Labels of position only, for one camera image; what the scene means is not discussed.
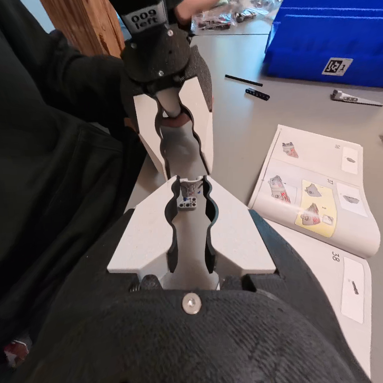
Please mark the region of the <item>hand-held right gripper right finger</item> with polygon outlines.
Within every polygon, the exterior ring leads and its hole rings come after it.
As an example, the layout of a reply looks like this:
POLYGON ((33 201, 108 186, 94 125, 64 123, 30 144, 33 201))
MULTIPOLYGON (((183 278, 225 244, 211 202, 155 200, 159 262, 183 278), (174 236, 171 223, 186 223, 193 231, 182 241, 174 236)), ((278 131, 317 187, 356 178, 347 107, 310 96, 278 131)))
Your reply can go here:
POLYGON ((275 264, 249 208, 210 176, 204 176, 205 264, 209 273, 273 274, 275 264))

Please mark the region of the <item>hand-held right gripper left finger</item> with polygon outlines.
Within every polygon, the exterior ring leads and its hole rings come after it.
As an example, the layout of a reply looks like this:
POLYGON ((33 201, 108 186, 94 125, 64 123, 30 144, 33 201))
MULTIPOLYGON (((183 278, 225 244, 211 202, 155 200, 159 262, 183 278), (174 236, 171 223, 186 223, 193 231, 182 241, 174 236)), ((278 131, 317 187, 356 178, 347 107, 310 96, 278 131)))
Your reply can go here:
POLYGON ((110 273, 174 273, 178 243, 173 220, 179 194, 180 177, 174 176, 128 211, 131 217, 107 266, 110 273))

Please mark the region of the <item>grey toy brick assembly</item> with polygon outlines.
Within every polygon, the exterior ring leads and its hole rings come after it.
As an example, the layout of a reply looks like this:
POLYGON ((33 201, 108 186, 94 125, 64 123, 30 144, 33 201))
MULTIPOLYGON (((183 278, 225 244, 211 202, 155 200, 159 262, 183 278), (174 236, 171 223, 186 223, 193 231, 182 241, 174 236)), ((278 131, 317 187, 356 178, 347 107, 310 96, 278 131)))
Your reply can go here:
POLYGON ((203 187, 203 176, 194 180, 187 178, 180 179, 180 197, 177 200, 177 209, 181 211, 194 211, 197 209, 197 197, 203 187))

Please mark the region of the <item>person's left forearm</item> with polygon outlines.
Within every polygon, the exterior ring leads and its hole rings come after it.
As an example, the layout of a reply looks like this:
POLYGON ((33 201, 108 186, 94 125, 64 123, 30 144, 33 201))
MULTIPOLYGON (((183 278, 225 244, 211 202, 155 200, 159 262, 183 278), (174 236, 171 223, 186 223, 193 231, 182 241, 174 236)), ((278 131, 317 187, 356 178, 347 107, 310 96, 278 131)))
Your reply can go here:
POLYGON ((122 60, 83 55, 57 30, 49 37, 54 47, 47 87, 58 107, 122 141, 133 130, 121 100, 122 60))

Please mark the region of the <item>person's left hand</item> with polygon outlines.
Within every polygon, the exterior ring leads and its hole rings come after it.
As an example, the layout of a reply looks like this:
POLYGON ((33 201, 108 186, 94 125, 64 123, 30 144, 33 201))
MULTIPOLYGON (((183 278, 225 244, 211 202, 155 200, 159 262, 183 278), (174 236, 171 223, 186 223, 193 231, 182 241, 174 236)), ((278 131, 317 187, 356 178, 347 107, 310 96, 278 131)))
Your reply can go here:
POLYGON ((218 0, 183 0, 174 7, 173 13, 179 26, 188 29, 193 16, 211 10, 218 2, 218 0))

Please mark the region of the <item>black toy axle rod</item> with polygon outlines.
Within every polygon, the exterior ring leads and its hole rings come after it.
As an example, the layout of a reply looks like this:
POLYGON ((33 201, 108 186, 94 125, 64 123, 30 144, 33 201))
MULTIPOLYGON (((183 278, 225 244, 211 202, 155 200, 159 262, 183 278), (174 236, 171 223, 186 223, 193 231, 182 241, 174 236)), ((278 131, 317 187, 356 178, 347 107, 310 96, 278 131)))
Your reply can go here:
POLYGON ((243 79, 243 78, 236 77, 236 76, 233 76, 233 75, 225 74, 224 77, 226 79, 238 81, 238 82, 241 82, 241 83, 244 83, 244 84, 254 85, 254 86, 257 86, 257 87, 263 87, 262 83, 259 83, 259 82, 256 82, 256 81, 252 81, 252 80, 248 80, 248 79, 243 79))

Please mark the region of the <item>black toy beam with holes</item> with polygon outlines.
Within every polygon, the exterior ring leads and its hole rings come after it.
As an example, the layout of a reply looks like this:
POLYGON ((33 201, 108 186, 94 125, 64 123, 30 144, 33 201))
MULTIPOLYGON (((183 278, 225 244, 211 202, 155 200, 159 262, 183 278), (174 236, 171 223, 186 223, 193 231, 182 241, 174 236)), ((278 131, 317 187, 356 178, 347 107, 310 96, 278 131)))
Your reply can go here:
POLYGON ((245 89, 245 93, 253 97, 262 99, 264 101, 268 101, 270 99, 270 95, 260 92, 259 90, 256 90, 256 89, 252 89, 250 87, 245 89))

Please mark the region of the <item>clear bag of toy bricks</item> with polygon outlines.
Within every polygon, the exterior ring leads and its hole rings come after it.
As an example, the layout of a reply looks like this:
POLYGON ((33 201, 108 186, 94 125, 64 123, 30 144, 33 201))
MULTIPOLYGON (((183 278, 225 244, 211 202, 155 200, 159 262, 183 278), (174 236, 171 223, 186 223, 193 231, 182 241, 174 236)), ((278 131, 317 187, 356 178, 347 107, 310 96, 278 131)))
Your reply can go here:
POLYGON ((273 21, 282 0, 230 0, 218 1, 208 11, 193 16, 191 31, 194 34, 205 30, 228 30, 232 26, 252 21, 273 21))

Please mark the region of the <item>toy instruction booklet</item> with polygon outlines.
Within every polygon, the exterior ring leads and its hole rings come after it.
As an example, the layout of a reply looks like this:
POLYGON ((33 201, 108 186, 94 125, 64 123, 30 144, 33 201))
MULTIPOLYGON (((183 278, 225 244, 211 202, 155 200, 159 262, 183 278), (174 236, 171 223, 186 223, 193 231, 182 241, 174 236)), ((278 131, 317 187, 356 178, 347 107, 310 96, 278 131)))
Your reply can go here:
POLYGON ((370 378, 367 259, 381 237, 363 187, 363 147, 279 124, 248 207, 308 264, 370 378))

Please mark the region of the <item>person's black clothing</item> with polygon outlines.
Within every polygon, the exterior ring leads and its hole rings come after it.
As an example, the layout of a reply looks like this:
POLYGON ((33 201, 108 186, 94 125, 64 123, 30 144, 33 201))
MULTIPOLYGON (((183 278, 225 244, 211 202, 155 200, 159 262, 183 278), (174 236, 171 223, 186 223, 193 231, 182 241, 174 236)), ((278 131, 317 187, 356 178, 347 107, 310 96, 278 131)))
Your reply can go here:
POLYGON ((122 212, 145 156, 130 130, 62 110, 47 87, 54 43, 21 1, 1 1, 1 350, 34 341, 56 291, 122 212))

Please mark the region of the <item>white coded sticker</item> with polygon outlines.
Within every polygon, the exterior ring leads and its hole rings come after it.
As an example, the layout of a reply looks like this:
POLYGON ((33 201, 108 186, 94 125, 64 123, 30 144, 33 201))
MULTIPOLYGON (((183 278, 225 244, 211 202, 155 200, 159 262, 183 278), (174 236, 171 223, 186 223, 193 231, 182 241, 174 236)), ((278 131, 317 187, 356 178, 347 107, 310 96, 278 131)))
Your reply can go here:
POLYGON ((352 62, 352 58, 331 57, 324 67, 322 75, 342 77, 352 62))

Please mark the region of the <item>blue plastic bin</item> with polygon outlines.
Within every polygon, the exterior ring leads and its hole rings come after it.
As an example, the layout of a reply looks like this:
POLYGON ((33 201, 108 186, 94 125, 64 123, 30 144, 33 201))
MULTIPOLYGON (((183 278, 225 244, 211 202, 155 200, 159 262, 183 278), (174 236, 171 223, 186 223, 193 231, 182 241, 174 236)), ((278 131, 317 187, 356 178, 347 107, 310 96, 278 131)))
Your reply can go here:
POLYGON ((267 40, 264 74, 382 88, 383 1, 283 1, 267 40), (353 59, 344 76, 322 75, 331 57, 353 59))

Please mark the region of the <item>grey wedge toy panel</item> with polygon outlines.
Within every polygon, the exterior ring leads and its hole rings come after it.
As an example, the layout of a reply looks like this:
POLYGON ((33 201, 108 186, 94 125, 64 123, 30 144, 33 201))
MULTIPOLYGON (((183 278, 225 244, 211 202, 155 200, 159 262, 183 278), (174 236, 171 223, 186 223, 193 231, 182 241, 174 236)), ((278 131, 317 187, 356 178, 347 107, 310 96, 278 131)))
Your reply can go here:
POLYGON ((359 105, 369 105, 369 106, 376 106, 376 107, 382 107, 382 103, 376 102, 373 100, 368 100, 365 98, 360 98, 354 95, 350 95, 348 93, 343 92, 342 90, 334 89, 333 92, 330 94, 330 99, 332 101, 338 101, 338 102, 345 102, 345 103, 352 103, 352 104, 359 104, 359 105))

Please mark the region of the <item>red and white object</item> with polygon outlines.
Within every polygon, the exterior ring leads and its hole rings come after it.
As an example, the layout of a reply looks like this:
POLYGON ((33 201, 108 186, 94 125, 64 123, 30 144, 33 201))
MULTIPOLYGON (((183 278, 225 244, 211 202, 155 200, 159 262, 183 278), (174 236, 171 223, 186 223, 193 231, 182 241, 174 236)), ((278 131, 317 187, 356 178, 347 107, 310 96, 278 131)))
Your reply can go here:
POLYGON ((17 368, 21 365, 29 354, 31 347, 32 341, 29 336, 12 340, 3 348, 7 366, 17 368))

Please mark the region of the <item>wooden post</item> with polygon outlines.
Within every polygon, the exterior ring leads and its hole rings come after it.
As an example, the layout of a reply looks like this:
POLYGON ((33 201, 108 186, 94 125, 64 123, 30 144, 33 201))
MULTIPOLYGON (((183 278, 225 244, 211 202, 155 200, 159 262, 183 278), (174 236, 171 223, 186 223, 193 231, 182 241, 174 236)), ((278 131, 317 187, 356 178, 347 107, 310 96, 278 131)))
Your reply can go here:
POLYGON ((108 0, 41 0, 56 30, 82 54, 121 58, 125 47, 117 13, 108 0))

